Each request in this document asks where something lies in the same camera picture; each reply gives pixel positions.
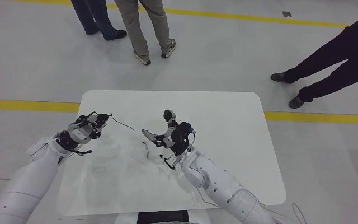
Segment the black pants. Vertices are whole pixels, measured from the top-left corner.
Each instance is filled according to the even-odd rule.
[[[301,100],[312,102],[313,98],[326,96],[358,82],[358,22],[346,27],[297,67],[287,70],[284,80],[293,83],[347,59],[327,78],[302,88],[298,94]]]
[[[94,34],[100,29],[106,40],[114,38],[117,30],[113,28],[108,18],[106,0],[71,0],[71,2],[86,34]]]

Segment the gray sneaker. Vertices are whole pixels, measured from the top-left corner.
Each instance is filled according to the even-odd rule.
[[[134,53],[134,56],[135,56],[136,58],[138,58],[138,60],[139,60],[143,65],[147,66],[147,65],[151,64],[151,61],[150,61],[150,60],[143,60],[143,59],[139,56],[139,54],[138,54],[134,49],[133,49],[133,53]]]
[[[172,55],[173,51],[175,50],[175,47],[176,47],[175,40],[170,39],[170,41],[172,42],[172,44],[170,45],[170,50],[167,54],[162,54],[162,58],[169,58],[170,55]]]

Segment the shoe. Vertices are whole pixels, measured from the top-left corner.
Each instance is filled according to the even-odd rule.
[[[172,44],[170,45],[169,52],[167,54],[162,54],[162,58],[169,58],[170,55],[172,55],[173,51],[175,50],[175,47],[176,47],[175,40],[170,39],[170,41],[172,42]]]
[[[304,104],[304,101],[301,100],[301,98],[299,98],[298,96],[296,96],[289,102],[289,107],[292,109],[297,109],[297,108],[300,108],[303,104]]]
[[[111,38],[111,39],[106,39],[107,41],[110,41],[110,40],[119,40],[119,39],[122,39],[122,38],[125,38],[127,36],[127,32],[125,30],[117,30],[116,32],[116,35]]]
[[[285,80],[284,80],[284,75],[285,73],[284,72],[279,72],[279,73],[275,73],[275,74],[272,74],[271,75],[271,79],[275,82],[285,82],[287,83]]]
[[[96,30],[94,30],[94,31],[92,31],[92,32],[86,32],[86,34],[87,34],[88,36],[92,36],[93,34],[98,33],[99,30],[100,30],[100,29],[97,28]]]
[[[139,56],[139,54],[138,54],[134,49],[133,49],[133,52],[134,52],[134,56],[135,56],[136,58],[138,58],[138,60],[139,60],[143,65],[147,66],[147,65],[151,64],[151,61],[150,61],[150,60],[144,61],[143,59],[141,59],[141,57]]]

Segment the trousers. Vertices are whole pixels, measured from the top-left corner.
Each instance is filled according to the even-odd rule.
[[[114,38],[117,30],[113,28],[108,18],[106,0],[71,0],[71,2],[87,35],[94,34],[99,29],[106,40]]]
[[[302,88],[298,97],[304,102],[326,96],[358,82],[358,22],[346,27],[333,40],[284,74],[287,83],[311,76],[334,64],[347,60],[327,78]]]
[[[162,53],[170,51],[171,40],[167,15],[162,0],[139,0],[152,21],[156,38],[161,46]],[[123,23],[127,29],[128,37],[133,49],[141,59],[149,60],[149,50],[139,24],[138,0],[115,0],[122,15]]]

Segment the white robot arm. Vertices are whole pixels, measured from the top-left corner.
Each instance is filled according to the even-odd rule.
[[[256,200],[234,176],[217,167],[211,159],[201,154],[192,144],[188,136],[195,131],[187,122],[178,124],[171,110],[164,112],[168,122],[168,130],[163,135],[151,134],[147,130],[142,133],[157,147],[170,148],[175,156],[171,165],[162,155],[160,157],[172,169],[179,163],[186,179],[196,188],[203,188],[211,200],[220,208],[228,211],[243,224],[286,224]]]
[[[0,194],[0,223],[26,223],[50,188],[60,166],[81,145],[101,136],[108,121],[107,114],[81,115],[66,131],[43,138],[26,150],[32,163],[19,169]]]

